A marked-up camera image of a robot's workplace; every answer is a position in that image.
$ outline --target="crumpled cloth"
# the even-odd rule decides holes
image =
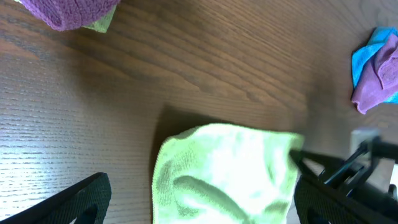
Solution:
[[[51,28],[64,31],[87,26],[113,10],[120,0],[20,0]]]
[[[357,110],[362,114],[386,100],[388,103],[398,103],[396,101],[398,100],[396,95],[398,91],[398,37],[393,34],[393,32],[396,33],[395,29],[391,32],[387,42],[364,64],[358,85],[351,99],[356,104]],[[374,50],[377,46],[383,44],[383,41],[384,39],[363,51],[368,50],[368,53],[370,53],[370,50]]]

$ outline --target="towel fold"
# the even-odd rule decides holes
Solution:
[[[398,37],[391,34],[388,41],[365,64],[355,88],[352,102],[358,111],[366,111],[389,99],[398,91]]]
[[[120,0],[20,0],[51,28],[64,31],[87,26],[112,11]]]
[[[154,223],[286,222],[303,137],[209,124],[168,138],[152,183]]]

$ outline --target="brown tabletop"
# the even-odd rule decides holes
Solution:
[[[105,223],[150,223],[160,144],[201,124],[294,131],[343,157],[359,126],[398,142],[397,105],[350,102],[351,54],[398,23],[397,1],[122,0],[106,34],[0,8],[0,220],[106,172]]]

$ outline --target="wood grain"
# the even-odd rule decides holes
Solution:
[[[124,0],[107,34],[0,8],[0,220],[107,172],[105,222],[149,223],[161,142],[211,122],[299,132],[337,156],[358,126],[398,143],[396,105],[350,102],[351,54],[397,25],[396,1]]]

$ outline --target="wooden table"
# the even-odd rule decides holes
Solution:
[[[150,223],[160,144],[201,124],[337,156],[358,126],[398,142],[398,106],[350,102],[352,52],[397,23],[393,0],[122,0],[107,34],[57,32],[0,1],[0,219],[107,172],[105,222]]]

